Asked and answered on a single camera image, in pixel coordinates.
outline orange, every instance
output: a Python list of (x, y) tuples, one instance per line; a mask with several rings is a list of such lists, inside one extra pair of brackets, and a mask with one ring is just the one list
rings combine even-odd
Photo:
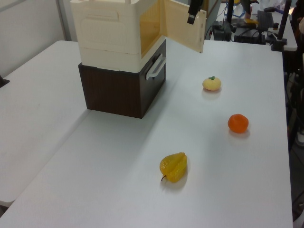
[(241, 114), (234, 114), (228, 120), (228, 127), (235, 133), (244, 133), (248, 128), (248, 119)]

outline cream toy microwave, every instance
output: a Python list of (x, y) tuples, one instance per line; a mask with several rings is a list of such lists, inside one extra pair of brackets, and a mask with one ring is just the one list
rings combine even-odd
[(206, 12), (197, 5), (196, 15), (174, 0), (71, 0), (71, 7), (88, 109), (142, 118), (165, 81), (165, 37), (203, 51)]

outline black stand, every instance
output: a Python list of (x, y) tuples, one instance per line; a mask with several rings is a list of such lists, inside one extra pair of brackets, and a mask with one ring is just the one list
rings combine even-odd
[(287, 44), (287, 39), (275, 40), (273, 45), (271, 45), (272, 51), (284, 51), (284, 45)]
[(273, 40), (273, 45), (271, 45), (272, 51), (284, 51), (284, 45), (287, 44), (287, 40), (283, 39), (283, 33), (285, 30), (285, 25), (288, 19), (288, 13), (291, 5), (291, 0), (287, 0), (284, 7), (284, 12), (282, 15), (281, 25), (279, 29), (279, 33), (277, 35), (277, 38), (275, 38), (274, 35), (272, 35), (272, 38), (267, 37), (267, 40)]
[(0, 76), (0, 88), (5, 86), (7, 83), (9, 83), (10, 81), (9, 80), (6, 80), (6, 79), (3, 79), (1, 76)]

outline table surface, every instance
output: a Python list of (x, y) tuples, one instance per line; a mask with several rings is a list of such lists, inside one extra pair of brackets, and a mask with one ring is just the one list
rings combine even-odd
[[(166, 72), (143, 119), (91, 111), (0, 227), (291, 228), (282, 54), (216, 41), (199, 54), (167, 39)], [(202, 89), (210, 76), (219, 92)], [(228, 128), (236, 113), (244, 134)], [(178, 152), (187, 174), (161, 181), (161, 159)]]
[(0, 88), (0, 205), (9, 206), (88, 114), (77, 43), (59, 41)]
[[(259, 4), (256, 4), (256, 3), (253, 3), (251, 5), (252, 5), (251, 19), (257, 19), (257, 11), (261, 10), (260, 6), (259, 6)], [(226, 7), (226, 3), (220, 4), (219, 11), (218, 11), (218, 18), (217, 18), (218, 21), (223, 20), (224, 13), (221, 14), (221, 12), (224, 10), (225, 7)], [(278, 12), (273, 12), (272, 17), (274, 19), (274, 23), (276, 23), (276, 22), (279, 23), (279, 28), (280, 28), (282, 14), (278, 13)], [(296, 44), (294, 32), (293, 32), (293, 29), (291, 27), (289, 20), (286, 22), (283, 38), (287, 39), (287, 45), (284, 46), (285, 51), (296, 51), (297, 50), (298, 46)]]

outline white wall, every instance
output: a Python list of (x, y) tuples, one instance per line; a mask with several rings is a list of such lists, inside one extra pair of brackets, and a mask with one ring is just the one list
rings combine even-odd
[(25, 0), (0, 11), (0, 75), (7, 76), (58, 40), (64, 40), (64, 33), (55, 0)]

